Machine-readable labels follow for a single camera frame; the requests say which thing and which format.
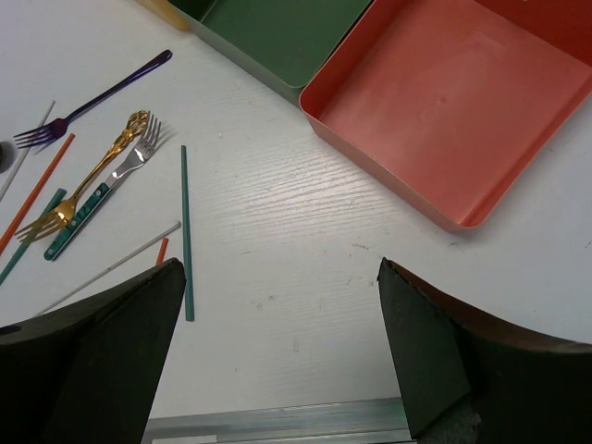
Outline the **red square tray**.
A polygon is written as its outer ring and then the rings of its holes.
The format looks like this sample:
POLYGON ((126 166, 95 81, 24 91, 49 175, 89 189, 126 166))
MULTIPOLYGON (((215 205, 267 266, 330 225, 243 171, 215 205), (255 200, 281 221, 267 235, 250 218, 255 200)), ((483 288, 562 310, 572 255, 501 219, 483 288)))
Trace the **red square tray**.
POLYGON ((587 1, 375 1, 300 106, 319 137, 456 231, 488 218, 590 93, 587 1))

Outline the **teal chopstick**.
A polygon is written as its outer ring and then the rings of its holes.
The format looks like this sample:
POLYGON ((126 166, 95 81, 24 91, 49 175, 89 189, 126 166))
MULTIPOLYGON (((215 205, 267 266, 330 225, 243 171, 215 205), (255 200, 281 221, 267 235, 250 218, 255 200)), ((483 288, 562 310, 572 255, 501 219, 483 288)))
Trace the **teal chopstick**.
POLYGON ((191 221, 189 202, 189 175, 187 146, 182 145, 181 150, 181 205, 182 205, 182 230, 183 230, 183 264, 186 278, 184 293, 185 319, 187 322, 195 320, 195 308, 193 298, 193 274, 191 257, 191 221))
MULTIPOLYGON (((63 198, 65 197, 67 191, 64 189, 59 188, 49 203, 45 206, 42 216, 46 216, 49 214, 56 206, 58 206, 63 198)), ((32 234, 28 234, 25 237, 25 241, 23 241, 19 247, 16 249, 12 257, 9 259, 8 263, 6 264, 5 268, 1 272, 0 276, 0 284, 3 284, 6 278, 9 276, 15 265, 18 263, 22 255, 27 251, 29 245, 31 244, 31 239, 33 238, 32 234)))

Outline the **purple iridescent fork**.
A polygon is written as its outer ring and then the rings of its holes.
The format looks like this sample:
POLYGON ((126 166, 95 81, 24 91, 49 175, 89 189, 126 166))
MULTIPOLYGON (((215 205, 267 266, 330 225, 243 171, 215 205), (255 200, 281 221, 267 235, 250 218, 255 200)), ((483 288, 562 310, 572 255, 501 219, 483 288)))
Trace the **purple iridescent fork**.
POLYGON ((58 117, 49 123, 42 125, 36 129, 30 129, 14 136, 14 142, 18 149, 32 148, 47 143, 52 143, 59 140, 67 132, 68 126, 77 118, 83 116, 85 113, 98 106, 100 103, 111 97, 115 93, 118 93, 122 89, 131 85, 134 81, 140 79, 146 74, 154 71, 155 69, 164 65, 173 56, 171 50, 166 49, 159 55, 148 61, 146 64, 141 66, 132 72, 128 77, 121 80, 108 90, 102 92, 91 101, 79 108, 72 111, 66 117, 58 117))

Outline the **aluminium table edge rail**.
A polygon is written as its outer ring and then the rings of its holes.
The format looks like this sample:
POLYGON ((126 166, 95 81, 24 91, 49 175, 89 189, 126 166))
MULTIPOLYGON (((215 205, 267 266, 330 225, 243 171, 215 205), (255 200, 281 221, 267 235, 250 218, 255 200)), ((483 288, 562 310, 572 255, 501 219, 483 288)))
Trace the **aluminium table edge rail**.
POLYGON ((399 398, 151 419, 144 443, 411 443, 399 398))

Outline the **white chopstick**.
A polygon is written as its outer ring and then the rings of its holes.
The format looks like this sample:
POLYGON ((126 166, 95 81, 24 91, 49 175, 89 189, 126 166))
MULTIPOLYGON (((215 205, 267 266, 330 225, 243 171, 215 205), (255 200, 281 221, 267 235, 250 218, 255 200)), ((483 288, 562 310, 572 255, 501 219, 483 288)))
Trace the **white chopstick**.
MULTIPOLYGON (((48 107, 47 111, 45 112, 42 120, 40 121, 38 127, 40 128, 42 125, 44 125, 46 123, 46 120, 49 118, 54 106, 56 104, 56 101, 53 100, 52 103, 50 104, 50 106, 48 107)), ((28 156, 29 153, 29 148, 26 149, 21 149, 19 151, 18 157, 16 159, 16 161, 14 162, 13 166, 11 167, 9 173, 8 173, 8 177, 5 181, 5 183, 3 184, 3 186, 1 187, 1 191, 0 191, 0 201, 2 201, 8 191, 8 189, 10 188, 15 176, 18 174, 22 164, 24 163, 26 157, 28 156)))
POLYGON ((141 245, 138 248, 136 248, 135 250, 133 250, 131 253, 128 253, 127 255, 121 257, 120 259, 118 259, 117 261, 115 261, 112 265, 110 265, 107 268, 105 268, 104 270, 100 271, 95 276, 93 276, 93 277, 87 279, 86 281, 82 282, 74 290, 69 291, 64 296, 62 296, 59 299, 55 300, 54 302, 51 302, 50 304, 46 305, 41 311, 37 312, 34 315, 34 317, 43 315, 43 314, 45 314, 45 313, 53 310, 55 307, 57 307, 61 303, 65 302, 70 297, 74 296, 75 294, 77 294, 81 290, 87 288, 88 286, 92 285, 98 279, 104 277, 105 275, 107 275, 108 273, 110 273, 113 270, 117 269, 121 265, 127 263, 133 257, 135 257, 138 254, 142 253, 146 249, 152 247, 154 244, 158 243, 160 240, 164 239, 169 234, 175 232, 176 230, 178 230, 179 228, 181 228, 181 226, 182 226, 182 223, 180 221, 176 221, 170 228, 167 228, 166 230, 162 231, 161 233, 159 233, 158 235, 156 235, 152 239, 150 239, 147 242, 145 242, 143 245, 141 245))

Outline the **yellow square tray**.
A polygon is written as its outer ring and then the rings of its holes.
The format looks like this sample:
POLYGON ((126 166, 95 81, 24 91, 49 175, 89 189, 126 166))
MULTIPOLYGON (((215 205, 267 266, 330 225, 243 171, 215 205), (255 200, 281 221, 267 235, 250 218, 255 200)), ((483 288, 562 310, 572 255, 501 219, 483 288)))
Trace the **yellow square tray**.
POLYGON ((179 31, 190 31, 191 28, 181 14, 167 0, 136 0, 167 24, 179 31))

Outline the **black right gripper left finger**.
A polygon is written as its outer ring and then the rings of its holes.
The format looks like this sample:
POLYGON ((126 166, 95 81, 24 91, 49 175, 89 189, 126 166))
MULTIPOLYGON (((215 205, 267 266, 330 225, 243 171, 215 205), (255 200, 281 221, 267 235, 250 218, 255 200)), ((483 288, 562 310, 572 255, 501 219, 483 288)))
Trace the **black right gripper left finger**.
POLYGON ((139 443, 185 289, 176 258, 1 329, 4 443, 139 443))

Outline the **ornate gold fork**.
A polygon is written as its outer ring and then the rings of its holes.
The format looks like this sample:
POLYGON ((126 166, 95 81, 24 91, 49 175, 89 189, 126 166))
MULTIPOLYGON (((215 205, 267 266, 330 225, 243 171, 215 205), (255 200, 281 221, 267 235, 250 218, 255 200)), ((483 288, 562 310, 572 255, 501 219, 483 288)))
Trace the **ornate gold fork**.
POLYGON ((143 133, 150 117, 151 113, 146 110, 140 110, 130 115, 125 129, 122 130, 103 158, 86 176, 71 196, 66 200, 63 200, 46 216, 40 216, 34 222, 17 231, 15 237, 18 241, 25 241, 25 237, 28 234, 33 235, 31 242, 38 241, 64 228, 76 214, 77 204, 82 194, 88 189, 98 174, 101 173, 121 152, 123 152, 136 137, 143 133))

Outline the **orange chopstick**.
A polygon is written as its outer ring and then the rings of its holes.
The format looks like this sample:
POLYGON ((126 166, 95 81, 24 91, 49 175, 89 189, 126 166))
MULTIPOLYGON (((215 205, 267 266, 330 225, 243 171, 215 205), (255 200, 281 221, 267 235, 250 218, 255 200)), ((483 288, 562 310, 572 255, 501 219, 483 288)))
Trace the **orange chopstick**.
POLYGON ((47 183, 49 178, 52 176, 53 172, 56 170, 57 166, 59 165, 59 162, 61 161, 65 152, 68 150, 69 146, 72 144, 75 137, 76 137, 76 135, 74 133, 70 133, 68 135, 68 137, 66 138, 66 141, 64 142, 62 147, 59 149, 59 151, 56 153, 54 159, 51 161, 51 163, 48 165, 47 169, 44 171, 44 173, 38 179, 37 183, 35 184, 35 186, 31 190, 31 192, 29 193, 27 198, 24 200, 24 202, 21 205, 21 207, 19 208, 19 210, 16 212, 15 216, 13 217, 13 220, 7 226, 5 232, 3 233, 3 236, 1 237, 1 253, 4 252, 6 246, 9 244, 12 236, 16 233, 17 228, 22 223, 26 214, 28 214, 28 212, 30 211, 33 203, 35 202, 35 200, 37 199, 37 197, 41 193, 43 187, 45 186, 45 184, 47 183))
POLYGON ((157 255, 156 263, 155 263, 156 265, 160 265, 163 263, 165 256, 166 256, 168 243, 169 243, 168 237, 164 237, 162 239, 160 247, 159 247, 159 251, 158 251, 158 255, 157 255))

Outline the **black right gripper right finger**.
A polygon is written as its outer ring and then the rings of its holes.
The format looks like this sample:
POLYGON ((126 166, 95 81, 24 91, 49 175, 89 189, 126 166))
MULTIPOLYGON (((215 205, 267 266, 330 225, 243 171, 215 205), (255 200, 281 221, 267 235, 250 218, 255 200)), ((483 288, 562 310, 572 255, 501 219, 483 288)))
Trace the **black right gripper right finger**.
POLYGON ((589 344, 500 319, 387 259, 377 282, 414 440, 590 441, 589 344))

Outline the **green square tray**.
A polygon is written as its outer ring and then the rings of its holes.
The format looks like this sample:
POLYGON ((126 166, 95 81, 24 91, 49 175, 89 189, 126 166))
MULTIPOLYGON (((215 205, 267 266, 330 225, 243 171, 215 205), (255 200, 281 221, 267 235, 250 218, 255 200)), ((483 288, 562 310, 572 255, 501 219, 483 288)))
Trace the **green square tray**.
POLYGON ((293 105, 366 0, 178 0, 193 33, 293 105))

